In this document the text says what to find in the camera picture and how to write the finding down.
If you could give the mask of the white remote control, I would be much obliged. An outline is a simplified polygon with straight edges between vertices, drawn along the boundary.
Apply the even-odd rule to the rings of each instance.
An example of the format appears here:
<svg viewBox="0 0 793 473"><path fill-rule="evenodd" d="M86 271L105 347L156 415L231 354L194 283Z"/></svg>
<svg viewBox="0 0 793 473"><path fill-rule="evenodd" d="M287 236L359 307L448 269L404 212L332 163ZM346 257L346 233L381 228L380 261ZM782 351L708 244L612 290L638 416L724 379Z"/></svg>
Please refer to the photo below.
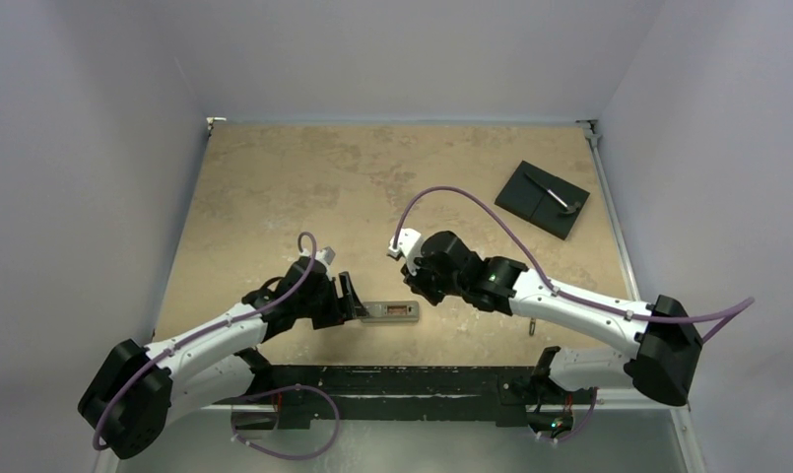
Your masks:
<svg viewBox="0 0 793 473"><path fill-rule="evenodd" d="M413 324L420 320L421 313L416 301L391 301L364 303L363 323Z"/></svg>

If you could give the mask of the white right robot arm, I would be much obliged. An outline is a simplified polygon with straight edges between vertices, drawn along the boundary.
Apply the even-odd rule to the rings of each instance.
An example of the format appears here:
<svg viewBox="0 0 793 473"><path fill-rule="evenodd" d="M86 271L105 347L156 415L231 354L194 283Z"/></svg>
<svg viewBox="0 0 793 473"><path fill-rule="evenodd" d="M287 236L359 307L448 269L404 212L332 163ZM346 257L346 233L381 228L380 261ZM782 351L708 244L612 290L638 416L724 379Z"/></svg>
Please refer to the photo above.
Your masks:
<svg viewBox="0 0 793 473"><path fill-rule="evenodd" d="M531 375L539 398L632 387L658 403L687 404L703 342L679 301L617 300L555 279L544 282L523 262L481 257L449 231L423 237L403 230L387 251L404 261L405 284L432 305L457 297L478 311L545 320L602 343L600 349L545 350Z"/></svg>

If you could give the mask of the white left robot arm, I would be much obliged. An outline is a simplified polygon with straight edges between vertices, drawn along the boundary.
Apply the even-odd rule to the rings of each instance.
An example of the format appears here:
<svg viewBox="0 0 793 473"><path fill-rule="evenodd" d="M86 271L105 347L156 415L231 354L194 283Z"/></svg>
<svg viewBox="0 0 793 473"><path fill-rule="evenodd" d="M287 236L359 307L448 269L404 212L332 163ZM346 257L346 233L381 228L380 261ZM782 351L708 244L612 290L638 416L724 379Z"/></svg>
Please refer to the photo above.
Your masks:
<svg viewBox="0 0 793 473"><path fill-rule="evenodd" d="M78 404L93 427L93 447L121 459L149 447L175 420L228 399L282 407L287 389L257 349L308 318L315 330L368 317L346 272L301 257L240 302L183 334L141 346L115 345Z"/></svg>

